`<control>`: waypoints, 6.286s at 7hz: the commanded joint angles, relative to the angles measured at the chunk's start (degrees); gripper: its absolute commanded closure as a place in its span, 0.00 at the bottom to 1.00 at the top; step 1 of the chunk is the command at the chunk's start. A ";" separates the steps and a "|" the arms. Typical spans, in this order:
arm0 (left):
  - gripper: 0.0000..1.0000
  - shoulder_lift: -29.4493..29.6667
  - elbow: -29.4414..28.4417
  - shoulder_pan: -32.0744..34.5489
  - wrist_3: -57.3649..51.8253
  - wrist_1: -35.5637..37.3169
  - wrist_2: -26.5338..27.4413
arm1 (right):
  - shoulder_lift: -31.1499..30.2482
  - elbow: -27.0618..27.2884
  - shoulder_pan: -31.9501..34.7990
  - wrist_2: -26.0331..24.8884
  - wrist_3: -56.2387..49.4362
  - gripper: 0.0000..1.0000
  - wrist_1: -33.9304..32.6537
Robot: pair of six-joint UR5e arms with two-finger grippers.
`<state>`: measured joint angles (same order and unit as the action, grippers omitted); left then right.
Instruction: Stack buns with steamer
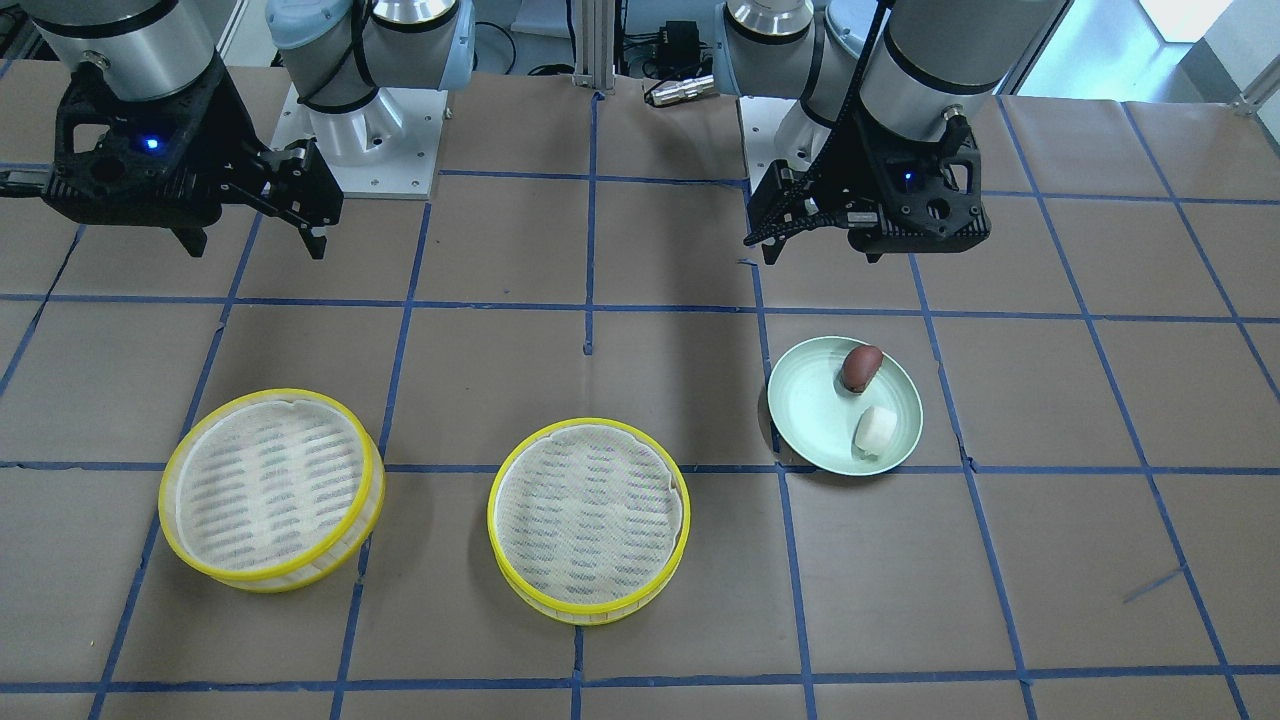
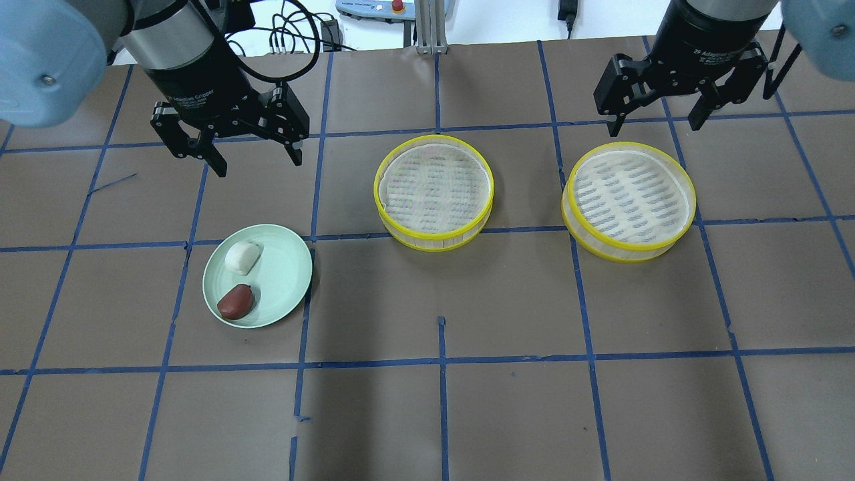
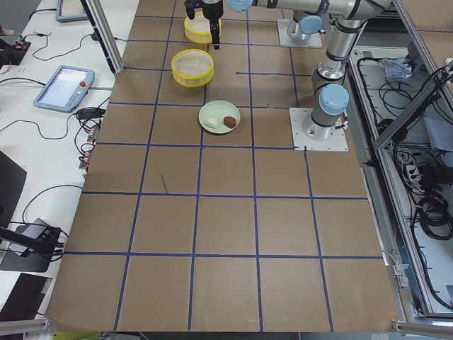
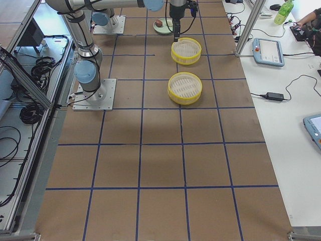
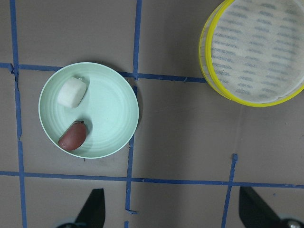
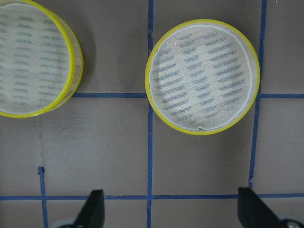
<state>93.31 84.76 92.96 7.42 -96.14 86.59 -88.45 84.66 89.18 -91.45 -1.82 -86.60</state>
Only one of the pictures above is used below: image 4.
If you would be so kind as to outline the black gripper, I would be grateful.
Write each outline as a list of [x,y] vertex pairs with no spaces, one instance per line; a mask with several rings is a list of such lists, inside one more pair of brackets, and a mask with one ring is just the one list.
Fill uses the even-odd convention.
[[181,19],[185,16],[185,9],[189,9],[191,16],[196,17],[198,12],[198,3],[191,0],[173,0],[170,1],[170,17],[173,21],[173,42],[177,42],[181,34]]

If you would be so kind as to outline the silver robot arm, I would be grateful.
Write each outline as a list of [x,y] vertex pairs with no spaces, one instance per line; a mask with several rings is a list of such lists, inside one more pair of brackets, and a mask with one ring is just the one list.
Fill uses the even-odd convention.
[[100,65],[98,57],[101,49],[94,44],[84,10],[93,14],[102,14],[109,21],[114,8],[147,8],[159,11],[164,1],[46,1],[57,14],[62,15],[67,28],[78,48],[80,60],[75,67],[75,76],[80,83],[85,99],[92,99],[95,94],[101,96]]
[[[150,11],[159,11],[163,5],[168,6],[168,1],[137,1],[140,8],[147,8]],[[181,32],[181,19],[185,16],[185,10],[189,9],[193,20],[190,26],[183,32]],[[180,35],[187,32],[194,23],[198,12],[198,3],[196,1],[170,1],[169,15],[172,19],[172,30],[167,25],[168,30],[174,35],[174,42],[177,42]],[[93,22],[102,27],[107,27],[111,20],[114,20],[113,8],[104,8],[93,11],[92,15]]]

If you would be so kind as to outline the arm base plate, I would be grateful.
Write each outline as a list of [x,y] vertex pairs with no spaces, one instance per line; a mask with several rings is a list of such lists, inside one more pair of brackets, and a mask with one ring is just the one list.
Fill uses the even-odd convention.
[[117,79],[103,79],[100,88],[93,95],[83,91],[82,86],[78,84],[77,91],[82,94],[75,96],[72,109],[74,111],[112,111],[116,84]]
[[107,15],[93,17],[95,24],[94,35],[122,35],[124,33],[126,16],[116,16],[109,18]]

